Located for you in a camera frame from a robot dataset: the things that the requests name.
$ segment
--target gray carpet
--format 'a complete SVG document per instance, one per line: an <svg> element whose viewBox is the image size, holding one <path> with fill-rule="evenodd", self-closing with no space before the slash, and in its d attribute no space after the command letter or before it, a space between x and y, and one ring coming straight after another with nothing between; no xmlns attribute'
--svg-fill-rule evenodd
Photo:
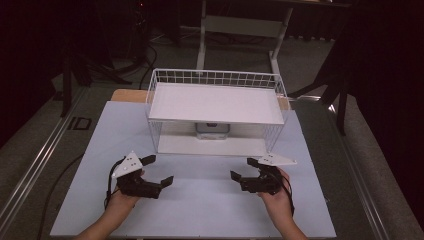
<svg viewBox="0 0 424 240"><path fill-rule="evenodd" d="M267 51L273 48L274 40L258 44L229 46L221 44L225 38L210 36L206 50L205 69L270 72ZM187 31L177 47L166 38L151 43L157 51L155 67L193 69L198 52L197 32ZM281 75L288 92L311 83L322 62L332 47L332 42L287 39L278 57ZM151 49L149 58L154 58ZM84 152L103 106L118 88L138 88L143 68L125 79L134 82L131 86L117 85L110 80L96 77L92 87L82 91L81 100L72 117L93 120L88 130L66 130L58 142L43 172L34 184L26 201L5 236L5 239L35 239L42 217L47 194L55 179L68 163ZM53 79L60 88L60 79ZM147 87L149 76L143 88ZM319 96L323 88L310 92ZM376 203L381 221L387 230L388 239L424 239L422 229L406 204L384 156L360 114L355 99L349 97L346 115L346 137L331 132L332 115L317 103L298 101L294 107L301 119L302 129L314 159L314 165L328 208L337 232L337 239L379 239L369 226L363 202L358 197L355 182L351 179L349 156L354 158L363 174L373 201ZM0 204L3 206L14 187L36 158L49 134L60 121L61 103L47 102L38 113L1 149ZM350 152L346 154L347 144ZM78 162L66 172L54 191L44 221L42 239L51 239L49 232L60 209Z"/></svg>

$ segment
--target human hand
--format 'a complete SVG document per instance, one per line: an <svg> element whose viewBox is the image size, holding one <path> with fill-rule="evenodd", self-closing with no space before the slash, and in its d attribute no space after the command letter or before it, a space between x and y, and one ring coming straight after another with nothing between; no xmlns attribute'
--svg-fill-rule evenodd
<svg viewBox="0 0 424 240"><path fill-rule="evenodd" d="M291 191L290 184L288 182L290 181L289 175L280 168L278 168L278 170L285 178L283 178L283 184L285 188ZM276 222L281 222L284 219L292 218L290 196L288 196L286 191L283 189L280 189L280 191L274 195L271 195L267 192L260 192L258 193L258 196L261 197L264 201L268 215L274 222L274 225Z"/></svg>
<svg viewBox="0 0 424 240"><path fill-rule="evenodd" d="M281 175L284 177L284 187L291 194L289 175L280 168L278 168L278 170L280 170ZM274 195L267 192L260 192L258 196L264 201L269 217L284 239L307 239L305 234L293 220L291 196L289 196L284 189L280 189L280 191Z"/></svg>
<svg viewBox="0 0 424 240"><path fill-rule="evenodd" d="M131 197L122 194L116 186L102 216L75 239L105 239L125 221L139 199L140 197Z"/></svg>

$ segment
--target metal frame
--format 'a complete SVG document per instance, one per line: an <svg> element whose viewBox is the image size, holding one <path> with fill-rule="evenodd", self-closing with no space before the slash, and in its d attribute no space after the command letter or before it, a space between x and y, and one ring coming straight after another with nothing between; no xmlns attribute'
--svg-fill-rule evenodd
<svg viewBox="0 0 424 240"><path fill-rule="evenodd" d="M32 187L43 171L45 165L56 149L57 144L59 143L62 135L66 131L66 128L71 121L72 113L76 109L82 97L85 95L86 91L87 88L85 87L79 89L75 96L72 107L69 111L67 111L67 114L63 118L60 118L49 138L33 160L31 166L28 168L19 183L16 185L12 194L9 196L9 199L7 200L0 213L0 239L3 239L7 233L10 224L14 220L16 214L18 213Z"/></svg>
<svg viewBox="0 0 424 240"><path fill-rule="evenodd" d="M317 104L320 100L320 97L314 96L300 96L297 98L299 100L307 100L307 101L316 101ZM348 160L347 166L350 176L352 178L353 185L356 188L358 193L359 200L362 203L364 208L364 212L367 215L368 221L370 222L370 226L372 231L374 232L374 236L376 239L390 239L387 229L383 223L383 220L380 217L379 210L377 208L377 204L375 203L368 187L365 182L364 177L362 176L361 170L359 168L358 162L356 161L352 151L349 148L349 143L347 142L344 135L341 135L337 124L335 122L336 110L333 105L329 105L327 116L328 121L333 122L331 125L330 131L333 132L334 136L337 136L337 139L340 141L341 146L343 147L343 152L346 154L346 159Z"/></svg>
<svg viewBox="0 0 424 240"><path fill-rule="evenodd" d="M149 119L151 106L155 96L156 85L159 82L181 83L181 84L202 84L219 85L245 88L265 88L273 89L275 97L280 105L281 116L284 123L287 122L287 111L290 110L290 103L284 88L284 83L280 75L257 72L236 72L236 71L211 71L211 70L185 70L185 69L160 69L153 71L150 80L149 91L146 97L147 107L146 117ZM263 128L263 138L267 151L271 151L278 139L284 125L266 124ZM149 127L156 151L158 151L159 139L162 129L162 122L149 119Z"/></svg>
<svg viewBox="0 0 424 240"><path fill-rule="evenodd" d="M206 55L205 36L206 31L211 31L261 37L275 37L277 39L277 45L273 51L269 52L269 60L271 63L272 72L279 75L280 68L278 67L277 56L281 45L283 44L292 12L293 8L288 8L285 12L285 16L282 22L211 16L207 15L206 0L203 0L202 18L200 21L200 47L197 57L196 69L204 69Z"/></svg>

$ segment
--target wire rack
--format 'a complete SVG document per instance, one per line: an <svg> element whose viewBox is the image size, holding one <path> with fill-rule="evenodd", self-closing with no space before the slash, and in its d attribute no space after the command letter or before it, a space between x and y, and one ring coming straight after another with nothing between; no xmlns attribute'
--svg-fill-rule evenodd
<svg viewBox="0 0 424 240"><path fill-rule="evenodd" d="M287 121L287 110L291 109L282 78L278 74L157 68L152 73L149 90L146 97L146 115L148 119L158 83L203 84L215 86L273 89L276 94L276 100L280 106L284 123ZM266 124L263 126L263 138L265 140L265 145L268 152L273 148L284 125L285 124ZM149 126L154 145L157 148L160 140L162 122L149 120Z"/></svg>

